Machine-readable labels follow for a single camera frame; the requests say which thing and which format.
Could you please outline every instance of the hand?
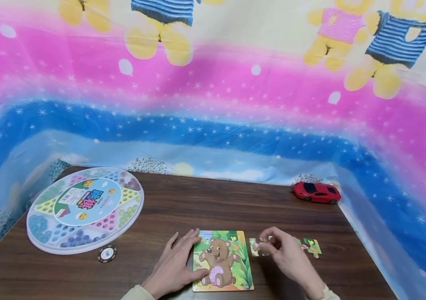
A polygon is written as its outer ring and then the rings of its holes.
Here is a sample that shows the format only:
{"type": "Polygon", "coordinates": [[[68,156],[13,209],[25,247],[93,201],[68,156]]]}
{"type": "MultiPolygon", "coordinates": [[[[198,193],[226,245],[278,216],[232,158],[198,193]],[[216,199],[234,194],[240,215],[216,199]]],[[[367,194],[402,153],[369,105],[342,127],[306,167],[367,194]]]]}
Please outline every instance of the hand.
{"type": "Polygon", "coordinates": [[[208,269],[200,269],[195,272],[186,267],[189,252],[194,244],[201,241],[198,237],[199,228],[190,230],[173,247],[178,239],[178,233],[166,243],[163,254],[153,269],[153,273],[141,286],[150,293],[154,299],[159,299],[166,294],[175,292],[193,281],[200,280],[209,274],[208,269]]]}
{"type": "Polygon", "coordinates": [[[268,236],[273,236],[269,243],[259,243],[258,247],[273,257],[278,268],[289,279],[296,281],[304,288],[308,298],[321,299],[324,282],[311,265],[296,238],[276,227],[268,228],[260,235],[263,240],[268,240],[268,236]]]}

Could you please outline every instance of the red toy car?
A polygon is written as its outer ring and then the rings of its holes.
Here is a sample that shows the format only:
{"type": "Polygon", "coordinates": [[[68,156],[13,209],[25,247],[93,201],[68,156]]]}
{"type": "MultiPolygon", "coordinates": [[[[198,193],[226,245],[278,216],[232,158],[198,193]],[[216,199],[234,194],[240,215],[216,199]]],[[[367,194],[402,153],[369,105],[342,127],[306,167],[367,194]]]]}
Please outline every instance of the red toy car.
{"type": "Polygon", "coordinates": [[[313,202],[336,204],[341,199],[335,186],[324,183],[299,182],[293,186],[293,193],[300,199],[313,202]]]}

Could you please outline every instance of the wooden table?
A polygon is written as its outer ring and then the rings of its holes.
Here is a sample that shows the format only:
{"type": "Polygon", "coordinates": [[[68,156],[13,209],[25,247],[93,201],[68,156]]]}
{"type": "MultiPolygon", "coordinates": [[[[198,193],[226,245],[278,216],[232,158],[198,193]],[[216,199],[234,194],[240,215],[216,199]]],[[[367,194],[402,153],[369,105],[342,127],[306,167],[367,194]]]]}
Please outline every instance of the wooden table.
{"type": "MultiPolygon", "coordinates": [[[[65,176],[83,168],[71,167],[65,176]]],[[[97,250],[80,255],[45,253],[26,235],[26,214],[0,242],[0,300],[119,300],[152,271],[176,231],[244,230],[257,237],[273,225],[319,241],[313,265],[342,300],[395,299],[336,205],[293,199],[290,187],[135,173],[144,188],[143,211],[113,243],[118,255],[98,262],[97,250]]],[[[166,299],[304,299],[267,257],[250,257],[254,291],[193,293],[191,286],[166,299]]]]}

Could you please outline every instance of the poker chip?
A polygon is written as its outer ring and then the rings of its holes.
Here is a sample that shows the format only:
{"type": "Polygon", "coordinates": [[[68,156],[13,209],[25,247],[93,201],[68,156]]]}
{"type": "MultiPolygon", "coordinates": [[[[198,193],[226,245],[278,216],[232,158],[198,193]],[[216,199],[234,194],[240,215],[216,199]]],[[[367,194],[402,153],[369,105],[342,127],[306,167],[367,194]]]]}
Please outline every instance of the poker chip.
{"type": "Polygon", "coordinates": [[[116,247],[113,245],[108,245],[102,247],[100,252],[98,253],[98,261],[100,263],[109,263],[116,256],[116,247]]]}

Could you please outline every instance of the left hand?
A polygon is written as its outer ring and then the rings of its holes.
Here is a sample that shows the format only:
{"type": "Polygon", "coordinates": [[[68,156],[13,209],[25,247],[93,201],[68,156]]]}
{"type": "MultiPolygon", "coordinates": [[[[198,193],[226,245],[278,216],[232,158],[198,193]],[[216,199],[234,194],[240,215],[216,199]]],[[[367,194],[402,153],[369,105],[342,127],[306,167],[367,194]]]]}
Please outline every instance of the left hand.
{"type": "Polygon", "coordinates": [[[209,274],[208,269],[192,272],[186,267],[191,247],[201,241],[198,234],[199,228],[191,229],[173,247],[173,243],[178,239],[178,233],[175,233],[166,243],[153,273],[141,284],[154,299],[178,291],[185,285],[200,280],[209,274]]]}

